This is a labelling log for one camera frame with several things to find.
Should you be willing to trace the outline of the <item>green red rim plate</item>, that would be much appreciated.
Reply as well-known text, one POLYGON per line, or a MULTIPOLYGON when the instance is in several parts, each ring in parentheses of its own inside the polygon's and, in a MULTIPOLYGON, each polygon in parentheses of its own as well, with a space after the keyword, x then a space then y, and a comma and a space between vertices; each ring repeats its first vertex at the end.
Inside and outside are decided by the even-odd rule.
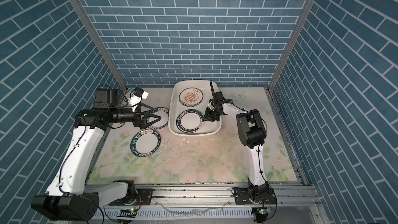
POLYGON ((176 125, 183 133, 195 133, 204 125, 204 116, 198 110, 185 110, 178 115, 176 125))

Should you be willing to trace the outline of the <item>orange sunburst plate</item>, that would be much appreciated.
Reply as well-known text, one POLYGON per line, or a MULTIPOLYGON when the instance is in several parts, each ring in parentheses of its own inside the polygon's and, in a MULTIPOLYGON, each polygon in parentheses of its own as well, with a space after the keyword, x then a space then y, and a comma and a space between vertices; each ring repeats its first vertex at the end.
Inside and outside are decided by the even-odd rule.
POLYGON ((199 105, 204 98, 203 92, 198 88, 186 88, 181 91, 179 101, 182 105, 187 107, 194 107, 199 105))

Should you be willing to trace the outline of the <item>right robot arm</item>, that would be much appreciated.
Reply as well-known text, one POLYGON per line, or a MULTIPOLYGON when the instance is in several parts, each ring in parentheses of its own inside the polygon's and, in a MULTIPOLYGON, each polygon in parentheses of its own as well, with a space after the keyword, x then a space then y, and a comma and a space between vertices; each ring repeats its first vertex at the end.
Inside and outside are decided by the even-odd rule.
POLYGON ((248 194, 254 203, 277 205, 273 188, 264 172, 263 149, 267 130, 258 110, 246 110, 226 99, 222 92, 211 92, 212 98, 205 110, 205 121, 219 121, 222 115, 236 118, 237 132, 249 156, 248 194))

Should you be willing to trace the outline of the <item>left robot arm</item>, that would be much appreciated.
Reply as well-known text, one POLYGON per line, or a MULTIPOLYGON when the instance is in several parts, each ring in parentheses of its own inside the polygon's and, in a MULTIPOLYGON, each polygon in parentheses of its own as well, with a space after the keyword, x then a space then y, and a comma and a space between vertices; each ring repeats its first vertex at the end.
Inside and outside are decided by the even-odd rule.
POLYGON ((131 205, 141 199, 132 180, 85 192, 92 160, 111 123, 131 122, 145 130, 160 120, 151 113, 153 107, 142 103, 148 96, 144 89, 132 90, 127 107, 119 107, 113 93, 113 89, 97 89, 93 107, 76 115, 72 139, 59 171, 45 194, 33 197, 31 208, 48 219, 88 222, 112 202, 131 205))

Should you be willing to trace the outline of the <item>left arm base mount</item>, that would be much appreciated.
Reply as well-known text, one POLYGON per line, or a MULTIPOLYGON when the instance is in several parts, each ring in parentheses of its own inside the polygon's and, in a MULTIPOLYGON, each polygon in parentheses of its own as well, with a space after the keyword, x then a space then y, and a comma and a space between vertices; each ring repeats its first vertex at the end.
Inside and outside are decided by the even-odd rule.
POLYGON ((153 189, 136 189, 132 195, 111 202, 110 206, 147 206, 151 204, 153 189))

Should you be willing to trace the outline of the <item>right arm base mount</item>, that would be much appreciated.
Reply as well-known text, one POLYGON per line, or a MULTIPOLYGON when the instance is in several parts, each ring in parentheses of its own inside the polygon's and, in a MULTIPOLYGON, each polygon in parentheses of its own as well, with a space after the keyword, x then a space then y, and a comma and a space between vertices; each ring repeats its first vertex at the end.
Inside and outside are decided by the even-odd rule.
POLYGON ((231 194, 234 197, 236 205, 277 204, 277 197, 272 187, 268 187, 267 189, 233 187, 231 194))

